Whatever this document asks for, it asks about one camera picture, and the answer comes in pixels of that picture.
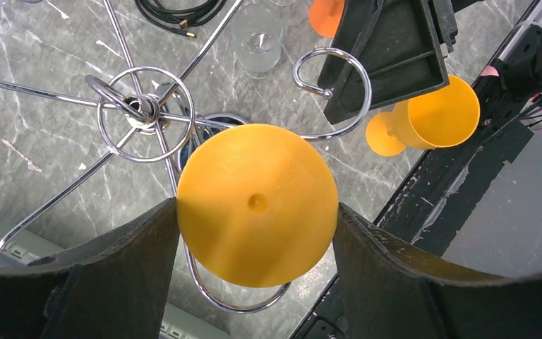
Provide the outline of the clear wine glass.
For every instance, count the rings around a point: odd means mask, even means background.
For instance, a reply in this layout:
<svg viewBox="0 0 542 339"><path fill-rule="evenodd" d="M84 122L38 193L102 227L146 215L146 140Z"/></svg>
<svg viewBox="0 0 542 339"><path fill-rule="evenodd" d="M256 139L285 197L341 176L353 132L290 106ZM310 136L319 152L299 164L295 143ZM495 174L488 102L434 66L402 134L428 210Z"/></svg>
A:
<svg viewBox="0 0 542 339"><path fill-rule="evenodd" d="M265 78L281 55L284 26L279 12L263 4L242 6L231 20L236 59L253 78Z"/></svg>

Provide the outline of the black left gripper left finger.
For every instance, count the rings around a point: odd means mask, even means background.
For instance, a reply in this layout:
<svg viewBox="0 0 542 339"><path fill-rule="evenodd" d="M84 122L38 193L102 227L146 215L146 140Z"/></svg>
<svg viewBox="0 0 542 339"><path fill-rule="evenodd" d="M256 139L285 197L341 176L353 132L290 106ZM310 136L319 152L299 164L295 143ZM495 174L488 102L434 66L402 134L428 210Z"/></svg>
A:
<svg viewBox="0 0 542 339"><path fill-rule="evenodd" d="M0 338L158 338L176 200L28 266L0 268Z"/></svg>

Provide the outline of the yellow wine glass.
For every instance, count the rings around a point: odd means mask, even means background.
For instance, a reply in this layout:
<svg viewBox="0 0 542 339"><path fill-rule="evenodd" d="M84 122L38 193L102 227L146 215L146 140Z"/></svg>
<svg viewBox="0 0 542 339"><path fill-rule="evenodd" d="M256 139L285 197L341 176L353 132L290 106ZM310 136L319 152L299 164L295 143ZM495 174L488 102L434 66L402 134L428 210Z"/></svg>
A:
<svg viewBox="0 0 542 339"><path fill-rule="evenodd" d="M211 273L243 287L291 282L325 255L337 227L337 186L321 154L268 124L222 131L181 173L183 240Z"/></svg>

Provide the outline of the yellow-orange wine glass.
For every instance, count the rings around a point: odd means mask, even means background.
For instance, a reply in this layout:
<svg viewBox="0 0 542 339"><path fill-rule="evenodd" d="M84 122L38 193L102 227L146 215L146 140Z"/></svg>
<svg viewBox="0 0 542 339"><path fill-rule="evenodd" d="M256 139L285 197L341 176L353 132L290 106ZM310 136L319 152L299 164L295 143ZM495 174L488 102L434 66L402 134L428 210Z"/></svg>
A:
<svg viewBox="0 0 542 339"><path fill-rule="evenodd" d="M366 141L378 155L392 157L405 148L450 148L468 140L478 127L480 103L464 80L448 76L444 88L395 104L366 126Z"/></svg>

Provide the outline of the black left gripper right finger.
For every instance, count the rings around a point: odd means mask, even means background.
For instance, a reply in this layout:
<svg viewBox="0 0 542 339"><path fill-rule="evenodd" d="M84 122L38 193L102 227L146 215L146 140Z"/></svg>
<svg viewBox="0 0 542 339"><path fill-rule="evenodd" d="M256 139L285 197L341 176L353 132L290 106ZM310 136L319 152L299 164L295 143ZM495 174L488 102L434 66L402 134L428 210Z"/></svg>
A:
<svg viewBox="0 0 542 339"><path fill-rule="evenodd" d="M333 248L350 338L542 338L542 272L451 263L343 203Z"/></svg>

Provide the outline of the orange wine glass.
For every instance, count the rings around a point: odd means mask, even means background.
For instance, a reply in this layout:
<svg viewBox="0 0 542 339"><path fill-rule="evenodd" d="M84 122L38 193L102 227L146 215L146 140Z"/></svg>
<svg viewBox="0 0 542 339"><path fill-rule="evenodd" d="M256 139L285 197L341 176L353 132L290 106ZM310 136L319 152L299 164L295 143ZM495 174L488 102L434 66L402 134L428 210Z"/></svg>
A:
<svg viewBox="0 0 542 339"><path fill-rule="evenodd" d="M308 13L312 29L325 38L333 38L344 11L345 0L315 0Z"/></svg>

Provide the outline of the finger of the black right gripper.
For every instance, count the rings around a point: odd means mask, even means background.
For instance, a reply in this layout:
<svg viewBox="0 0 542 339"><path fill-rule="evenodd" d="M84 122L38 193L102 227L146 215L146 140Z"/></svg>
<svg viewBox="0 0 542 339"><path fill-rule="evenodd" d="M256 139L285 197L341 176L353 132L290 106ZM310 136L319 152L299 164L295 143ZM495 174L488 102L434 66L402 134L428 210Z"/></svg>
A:
<svg viewBox="0 0 542 339"><path fill-rule="evenodd" d="M378 109L445 87L450 3L346 1L332 47L363 64Z"/></svg>

